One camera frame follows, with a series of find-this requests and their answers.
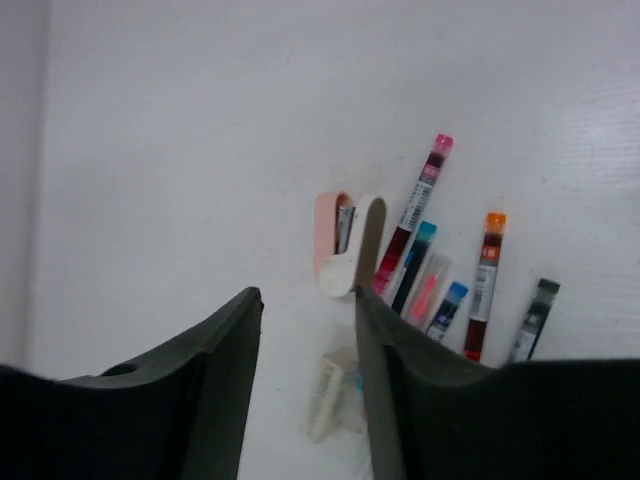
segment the white surface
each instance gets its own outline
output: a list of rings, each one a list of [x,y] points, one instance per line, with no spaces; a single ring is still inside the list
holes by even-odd
[[[314,285],[314,197],[382,194],[386,247],[438,132],[424,218],[451,279],[509,213],[486,363],[541,275],[562,289],[538,358],[637,356],[639,24],[637,0],[54,0],[32,366],[98,373],[255,284],[241,478],[348,478],[355,442],[299,433],[352,322]]]
[[[0,363],[23,365],[46,2],[0,0]]]

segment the pink stapler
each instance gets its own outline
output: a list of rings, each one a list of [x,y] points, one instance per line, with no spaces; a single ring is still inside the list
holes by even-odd
[[[355,206],[348,244],[337,252],[338,212]],[[358,204],[345,192],[318,195],[315,211],[314,272],[320,288],[332,297],[346,295],[356,286],[373,282],[387,207],[375,195]]]

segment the red ink refill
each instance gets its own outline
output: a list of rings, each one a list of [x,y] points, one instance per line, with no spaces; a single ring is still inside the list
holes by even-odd
[[[476,278],[473,283],[473,300],[471,313],[469,314],[469,327],[467,339],[464,343],[464,354],[467,358],[480,361],[484,334],[487,330],[493,291],[498,276],[498,262],[500,261],[500,249],[502,236],[507,225],[507,215],[499,212],[491,212],[487,215],[484,242]]]
[[[418,183],[416,183],[413,189],[409,203],[402,214],[396,231],[393,233],[393,237],[391,237],[389,247],[384,257],[382,257],[382,262],[376,273],[373,290],[380,296],[382,296],[389,285],[393,272],[398,266],[398,263],[400,263],[402,252],[409,241],[411,232],[413,232],[418,220],[420,220],[422,210],[424,210],[424,206],[427,204],[429,196],[431,196],[431,191],[436,184],[438,175],[440,175],[440,169],[447,155],[449,155],[452,146],[453,138],[447,135],[440,134],[436,137],[435,142],[433,142],[431,153],[429,153],[429,157],[424,167],[422,167]]]

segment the pink cap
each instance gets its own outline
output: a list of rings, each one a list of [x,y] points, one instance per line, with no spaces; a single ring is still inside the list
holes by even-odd
[[[440,133],[436,137],[435,142],[433,142],[431,151],[439,153],[440,155],[446,157],[447,155],[449,155],[451,147],[453,147],[453,137]]]

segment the blue cap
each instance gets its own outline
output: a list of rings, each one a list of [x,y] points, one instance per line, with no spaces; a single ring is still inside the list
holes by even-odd
[[[420,224],[420,228],[418,229],[417,237],[423,242],[430,242],[431,237],[436,234],[437,229],[438,227],[436,227],[433,223],[422,222]]]
[[[455,295],[460,300],[464,298],[468,291],[469,289],[467,287],[458,282],[453,282],[449,287],[449,293]]]

